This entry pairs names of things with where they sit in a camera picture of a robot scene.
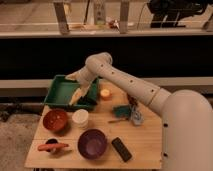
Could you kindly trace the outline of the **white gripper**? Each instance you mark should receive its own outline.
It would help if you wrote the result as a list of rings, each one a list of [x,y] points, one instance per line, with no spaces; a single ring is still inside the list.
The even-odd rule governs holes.
[[[80,88],[84,91],[88,91],[92,82],[98,77],[98,75],[90,71],[87,67],[83,67],[78,71],[65,76],[66,80],[77,81],[80,84]],[[97,104],[97,91],[91,88],[88,93],[82,98],[83,104],[96,105]]]

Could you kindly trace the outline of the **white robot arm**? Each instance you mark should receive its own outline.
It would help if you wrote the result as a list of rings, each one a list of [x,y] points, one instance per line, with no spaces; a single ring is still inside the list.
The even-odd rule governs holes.
[[[137,99],[162,118],[161,171],[213,171],[213,107],[200,93],[173,93],[112,66],[103,52],[89,56],[85,66],[66,76],[80,87],[71,103],[84,96],[91,83],[102,77]]]

